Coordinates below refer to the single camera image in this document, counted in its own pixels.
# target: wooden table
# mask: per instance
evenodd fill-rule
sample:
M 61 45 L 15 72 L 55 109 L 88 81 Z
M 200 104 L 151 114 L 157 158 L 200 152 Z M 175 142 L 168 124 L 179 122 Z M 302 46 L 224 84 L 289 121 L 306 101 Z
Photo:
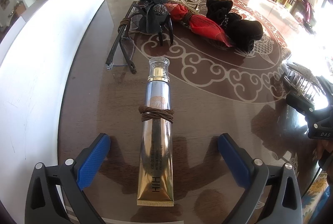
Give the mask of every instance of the wooden table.
M 74 59 L 61 109 L 60 163 L 88 147 L 100 132 L 111 137 L 106 160 L 84 190 L 97 212 L 109 223 L 222 223 L 243 193 L 217 150 L 217 136 L 225 132 L 266 164 L 291 162 L 302 194 L 316 172 L 315 142 L 304 135 L 304 117 L 286 105 L 279 81 L 281 62 L 291 53 L 287 46 L 293 45 L 296 55 L 302 51 L 295 48 L 303 32 L 294 19 L 281 18 L 279 6 L 270 0 L 233 0 L 234 11 L 264 27 L 265 36 L 250 54 L 217 47 L 174 23 L 172 46 L 165 41 L 160 47 L 156 35 L 132 31 L 136 74 L 127 67 L 107 71 L 104 63 L 112 40 L 132 1 L 107 0 L 112 20 L 106 4 L 92 20 Z M 206 12 L 205 0 L 200 12 Z M 171 61 L 174 207 L 136 205 L 142 134 L 138 107 L 144 103 L 151 56 Z M 251 223 L 268 192 L 269 187 Z M 70 204 L 65 204 L 75 219 Z

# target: red wrapped bundle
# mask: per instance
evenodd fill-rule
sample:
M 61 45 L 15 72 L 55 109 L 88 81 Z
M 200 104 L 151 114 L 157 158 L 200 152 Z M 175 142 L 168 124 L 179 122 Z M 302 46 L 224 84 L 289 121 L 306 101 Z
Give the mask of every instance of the red wrapped bundle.
M 171 19 L 174 21 L 183 21 L 189 25 L 191 31 L 209 39 L 218 40 L 224 42 L 226 46 L 231 47 L 227 35 L 224 30 L 217 25 L 214 21 L 208 19 L 207 17 L 199 14 L 193 14 L 186 20 L 186 15 L 189 10 L 180 4 L 165 4 L 168 12 L 171 15 Z

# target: white panel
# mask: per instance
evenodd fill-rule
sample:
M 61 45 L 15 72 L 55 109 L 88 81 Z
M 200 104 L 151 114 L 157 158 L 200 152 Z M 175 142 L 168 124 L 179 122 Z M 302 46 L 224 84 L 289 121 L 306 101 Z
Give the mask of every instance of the white panel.
M 35 164 L 58 164 L 59 114 L 68 73 L 103 1 L 47 0 L 0 66 L 0 200 L 17 224 L 24 223 Z
M 25 21 L 23 17 L 19 17 L 16 22 L 12 25 L 12 27 L 9 29 L 5 37 L 2 39 L 0 44 L 0 66 L 10 48 L 13 41 L 15 40 L 17 34 L 21 31 L 21 29 L 24 27 Z

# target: gold cosmetic tube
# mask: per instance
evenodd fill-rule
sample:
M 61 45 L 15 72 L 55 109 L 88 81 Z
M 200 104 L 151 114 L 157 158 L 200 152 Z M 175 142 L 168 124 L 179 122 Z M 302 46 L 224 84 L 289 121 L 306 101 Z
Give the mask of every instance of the gold cosmetic tube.
M 145 104 L 170 109 L 170 61 L 164 57 L 154 57 L 149 64 Z M 171 123 L 165 119 L 143 122 L 137 205 L 174 205 Z

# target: black hair clip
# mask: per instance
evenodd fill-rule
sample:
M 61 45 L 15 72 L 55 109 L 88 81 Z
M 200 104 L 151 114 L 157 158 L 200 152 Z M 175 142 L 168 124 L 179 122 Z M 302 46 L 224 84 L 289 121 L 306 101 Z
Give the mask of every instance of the black hair clip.
M 164 27 L 167 27 L 170 36 L 170 42 L 173 44 L 174 33 L 170 14 L 163 4 L 167 2 L 168 0 L 140 0 L 142 5 L 138 5 L 136 1 L 133 1 L 125 15 L 125 18 L 123 18 L 118 27 L 118 36 L 116 37 L 116 40 L 114 41 L 108 58 L 105 62 L 107 69 L 111 70 L 113 68 L 113 57 L 119 44 L 131 73 L 135 74 L 137 72 L 134 63 L 130 60 L 122 43 L 122 37 L 128 37 L 131 19 L 136 15 L 142 15 L 138 25 L 139 31 L 148 34 L 157 33 L 159 36 L 159 42 L 162 46 L 162 30 Z M 131 14 L 133 8 L 136 8 L 137 12 Z
M 143 33 L 154 34 L 159 36 L 159 43 L 163 45 L 162 30 L 167 27 L 170 36 L 170 42 L 174 42 L 174 34 L 170 14 L 164 3 L 168 0 L 140 0 L 143 4 L 141 8 L 144 12 L 139 21 L 139 30 Z

